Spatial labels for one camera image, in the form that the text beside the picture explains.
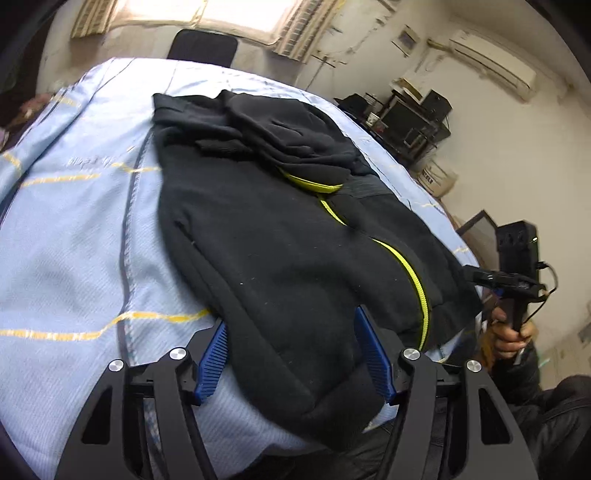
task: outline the jacket sleeve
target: jacket sleeve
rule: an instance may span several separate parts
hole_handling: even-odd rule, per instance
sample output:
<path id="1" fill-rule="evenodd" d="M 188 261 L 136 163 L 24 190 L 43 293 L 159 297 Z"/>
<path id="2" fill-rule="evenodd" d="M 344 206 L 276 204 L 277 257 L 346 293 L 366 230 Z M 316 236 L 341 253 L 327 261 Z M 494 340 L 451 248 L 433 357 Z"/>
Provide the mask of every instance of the jacket sleeve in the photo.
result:
<path id="1" fill-rule="evenodd" d="M 521 363 L 514 365 L 515 359 L 497 360 L 492 367 L 491 377 L 510 405 L 524 405 L 538 398 L 540 388 L 540 369 L 535 346 L 530 343 L 523 353 Z"/>

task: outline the wall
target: wall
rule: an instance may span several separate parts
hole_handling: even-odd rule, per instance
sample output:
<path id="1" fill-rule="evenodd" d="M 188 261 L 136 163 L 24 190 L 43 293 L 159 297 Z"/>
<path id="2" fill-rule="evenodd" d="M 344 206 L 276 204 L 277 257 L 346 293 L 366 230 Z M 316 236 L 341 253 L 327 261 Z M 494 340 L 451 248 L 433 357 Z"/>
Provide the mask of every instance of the wall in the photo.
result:
<path id="1" fill-rule="evenodd" d="M 459 27 L 450 24 L 447 35 Z M 453 106 L 452 136 L 437 152 L 437 158 L 459 175 L 443 198 L 448 210 L 468 220 L 485 209 L 498 224 L 526 219 L 538 227 L 541 259 L 560 276 L 560 289 L 536 317 L 538 348 L 545 350 L 588 317 L 587 108 L 573 92 L 564 97 L 564 89 L 543 74 L 537 95 L 523 103 L 439 51 L 430 53 L 414 80 L 423 92 L 432 88 Z M 549 274 L 542 279 L 552 283 Z"/>
<path id="2" fill-rule="evenodd" d="M 328 56 L 335 67 L 324 65 L 319 70 L 321 61 L 311 58 L 296 86 L 327 100 L 365 92 L 386 99 L 390 81 L 414 68 L 425 52 L 427 37 L 445 29 L 448 18 L 441 0 L 402 0 L 394 14 L 376 0 L 348 0 L 315 52 L 320 59 Z M 421 37 L 409 57 L 391 42 L 404 25 Z"/>
<path id="3" fill-rule="evenodd" d="M 111 57 L 166 58 L 180 27 L 119 27 L 106 35 L 70 40 L 72 26 L 85 0 L 69 0 L 51 25 L 41 59 L 37 93 L 78 80 L 82 74 Z M 301 64 L 274 54 L 255 43 L 239 40 L 232 68 L 293 84 Z"/>
<path id="4" fill-rule="evenodd" d="M 591 103 L 591 83 L 554 27 L 527 0 L 445 0 L 452 13 L 529 52 Z"/>

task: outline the black monitor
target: black monitor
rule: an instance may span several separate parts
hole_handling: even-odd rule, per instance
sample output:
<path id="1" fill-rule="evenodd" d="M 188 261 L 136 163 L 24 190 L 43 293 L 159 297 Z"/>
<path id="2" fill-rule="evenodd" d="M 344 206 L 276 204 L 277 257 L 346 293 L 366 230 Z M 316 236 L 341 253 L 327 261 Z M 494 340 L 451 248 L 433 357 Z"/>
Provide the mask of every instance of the black monitor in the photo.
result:
<path id="1" fill-rule="evenodd" d="M 394 102 L 382 117 L 382 122 L 387 127 L 384 137 L 407 145 L 411 145 L 418 136 L 422 136 L 421 132 L 429 138 L 436 132 L 428 120 L 417 115 L 416 111 L 400 101 Z"/>
<path id="2" fill-rule="evenodd" d="M 496 247 L 497 228 L 495 221 L 488 213 L 481 210 L 456 231 L 470 247 L 480 266 L 487 270 L 499 270 L 499 253 Z"/>

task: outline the light blue bed sheet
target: light blue bed sheet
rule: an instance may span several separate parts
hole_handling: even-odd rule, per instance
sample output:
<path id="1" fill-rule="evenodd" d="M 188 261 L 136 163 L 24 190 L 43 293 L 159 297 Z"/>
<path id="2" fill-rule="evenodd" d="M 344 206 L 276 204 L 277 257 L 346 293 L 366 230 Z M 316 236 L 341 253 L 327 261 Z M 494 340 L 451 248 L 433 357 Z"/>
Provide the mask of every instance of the light blue bed sheet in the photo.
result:
<path id="1" fill-rule="evenodd" d="M 110 360 L 156 361 L 212 325 L 163 247 L 161 172 L 149 131 L 153 93 L 215 97 L 222 89 L 296 98 L 325 111 L 458 260 L 477 264 L 441 207 L 331 103 L 212 65 L 109 60 L 60 91 L 0 155 L 0 201 L 9 205 L 0 217 L 0 421 L 41 480 L 54 477 L 69 431 Z M 443 346 L 443 355 L 453 345 Z M 441 352 L 431 356 L 438 360 Z M 385 407 L 372 425 L 394 413 Z M 196 416 L 220 478 L 262 452 L 316 447 L 263 418 L 229 367 Z"/>

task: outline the speaker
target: speaker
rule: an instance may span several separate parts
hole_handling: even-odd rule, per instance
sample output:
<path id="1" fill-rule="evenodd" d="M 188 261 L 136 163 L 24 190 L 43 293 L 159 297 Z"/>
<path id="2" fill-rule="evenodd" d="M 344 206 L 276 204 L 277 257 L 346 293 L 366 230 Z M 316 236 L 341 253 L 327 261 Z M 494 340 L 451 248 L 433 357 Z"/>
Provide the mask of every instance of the speaker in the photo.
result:
<path id="1" fill-rule="evenodd" d="M 451 104 L 443 95 L 439 95 L 435 90 L 431 90 L 424 98 L 421 106 L 425 110 L 429 120 L 443 122 L 445 117 L 452 111 Z"/>
<path id="2" fill-rule="evenodd" d="M 499 252 L 499 270 L 518 273 L 540 280 L 538 264 L 538 231 L 524 220 L 501 225 L 496 230 L 496 250 Z"/>

